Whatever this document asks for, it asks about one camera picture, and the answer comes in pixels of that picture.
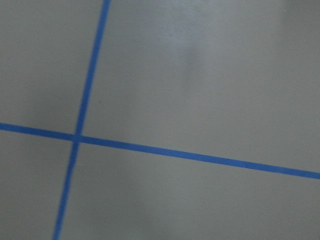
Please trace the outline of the brown paper table mat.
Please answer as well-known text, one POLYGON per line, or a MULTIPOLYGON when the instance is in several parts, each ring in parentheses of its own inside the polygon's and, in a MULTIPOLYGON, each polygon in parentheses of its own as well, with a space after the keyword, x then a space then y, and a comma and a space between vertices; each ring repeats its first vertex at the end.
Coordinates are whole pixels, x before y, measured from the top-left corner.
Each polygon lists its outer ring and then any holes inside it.
POLYGON ((3 240, 317 240, 317 0, 3 0, 3 240))

